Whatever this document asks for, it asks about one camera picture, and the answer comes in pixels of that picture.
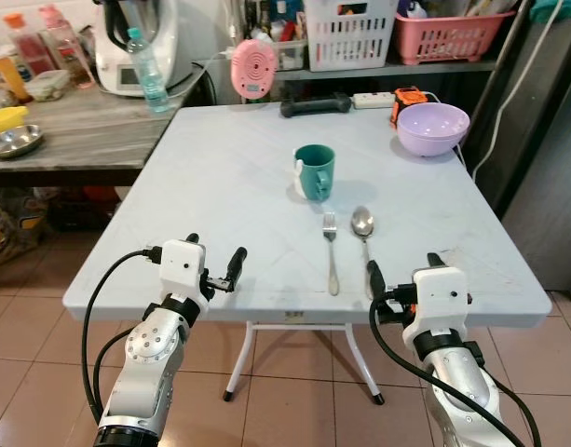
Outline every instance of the table leg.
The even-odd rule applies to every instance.
[[[227,384],[227,389],[223,394],[223,400],[225,402],[229,402],[233,397],[233,392],[236,389],[236,385],[238,384],[239,375],[241,374],[241,370],[244,368],[244,364],[246,363],[246,359],[248,358],[248,354],[250,353],[250,346],[252,346],[252,338],[254,336],[254,328],[251,321],[246,321],[246,337],[244,338],[244,344],[241,347],[241,351],[239,351],[238,361],[236,362],[236,367],[233,369],[231,373],[231,378],[229,379],[229,383]]]
[[[358,344],[356,343],[356,337],[353,335],[353,326],[351,323],[347,323],[345,325],[345,335],[347,336],[347,342],[349,343],[349,348],[351,349],[351,353],[353,354],[354,359],[358,363],[360,367],[361,375],[363,376],[363,380],[366,381],[366,385],[370,388],[370,392],[372,393],[372,399],[376,405],[382,405],[385,403],[382,394],[380,393],[380,389],[376,385],[376,382],[372,378],[370,374],[370,370],[368,369],[368,365],[366,365],[366,361],[363,359],[363,355],[358,348]]]

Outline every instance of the white table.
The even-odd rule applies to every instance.
[[[249,253],[238,291],[217,293],[208,314],[248,322],[232,379],[256,329],[345,330],[376,396],[351,329],[368,322],[370,305],[361,244],[348,224],[355,207],[365,205],[376,222],[371,255],[387,284],[410,282],[416,268],[428,265],[427,253],[436,251],[468,276],[469,326],[537,325],[551,310],[548,297],[455,155],[409,155],[389,127],[389,115],[389,109],[351,109],[285,119],[276,103],[182,109],[64,305],[83,318],[90,294],[117,258],[198,232],[212,276],[224,274],[238,246]],[[333,193],[323,204],[305,202],[292,187],[292,152],[309,143],[326,144],[337,156]],[[326,210],[336,213],[339,227],[336,297],[327,292],[328,248],[321,233]],[[157,278],[156,265],[129,261],[108,280],[92,317],[141,318],[158,299]],[[307,326],[313,324],[325,326]]]

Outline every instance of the plastic basket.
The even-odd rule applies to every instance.
[[[277,58],[277,70],[300,70],[304,68],[304,50],[307,47],[307,40],[275,42],[271,45]]]
[[[406,65],[467,59],[479,61],[502,21],[514,11],[484,17],[408,19],[397,14],[395,47]]]
[[[398,3],[399,0],[306,0],[310,70],[383,67]]]

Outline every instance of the shelf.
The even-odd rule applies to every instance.
[[[279,81],[302,81],[314,79],[334,79],[340,77],[378,77],[399,75],[429,75],[434,73],[461,73],[461,72],[491,72],[496,61],[479,62],[430,62],[419,65],[403,65],[401,63],[387,63],[380,68],[365,68],[362,70],[339,70],[334,72],[310,72],[309,70],[290,70],[277,72]]]

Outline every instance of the purple bowl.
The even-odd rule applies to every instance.
[[[447,140],[463,136],[469,127],[469,116],[461,109],[441,102],[422,102],[399,113],[397,128],[429,140]]]
[[[446,140],[433,140],[430,138],[416,137],[407,130],[397,126],[397,134],[403,147],[412,154],[416,156],[439,156],[451,151],[456,144],[461,141],[465,132],[447,138]]]

